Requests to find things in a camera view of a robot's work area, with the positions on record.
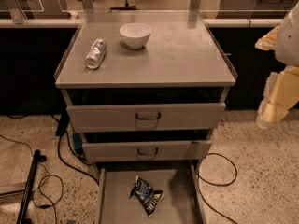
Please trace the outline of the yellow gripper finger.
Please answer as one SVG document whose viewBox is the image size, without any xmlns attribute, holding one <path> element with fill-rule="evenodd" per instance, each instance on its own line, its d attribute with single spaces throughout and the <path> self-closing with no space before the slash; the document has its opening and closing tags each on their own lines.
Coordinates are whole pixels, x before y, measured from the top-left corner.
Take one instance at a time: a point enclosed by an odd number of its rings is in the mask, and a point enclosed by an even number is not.
<svg viewBox="0 0 299 224">
<path fill-rule="evenodd" d="M 274 50 L 276 48 L 279 25 L 264 35 L 255 43 L 255 48 L 260 50 Z"/>
<path fill-rule="evenodd" d="M 270 129 L 280 123 L 299 102 L 299 67 L 287 66 L 280 73 L 271 72 L 266 80 L 256 124 Z"/>
</svg>

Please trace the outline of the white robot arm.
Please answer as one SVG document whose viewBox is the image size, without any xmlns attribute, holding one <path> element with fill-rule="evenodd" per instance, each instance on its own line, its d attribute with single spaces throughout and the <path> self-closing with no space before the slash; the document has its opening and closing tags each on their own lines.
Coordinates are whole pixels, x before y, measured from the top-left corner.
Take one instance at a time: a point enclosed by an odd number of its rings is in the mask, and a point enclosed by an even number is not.
<svg viewBox="0 0 299 224">
<path fill-rule="evenodd" d="M 299 4 L 279 26 L 260 38 L 255 47 L 273 50 L 276 60 L 285 64 L 280 73 L 270 73 L 258 109 L 256 124 L 269 129 L 280 123 L 299 102 Z"/>
</svg>

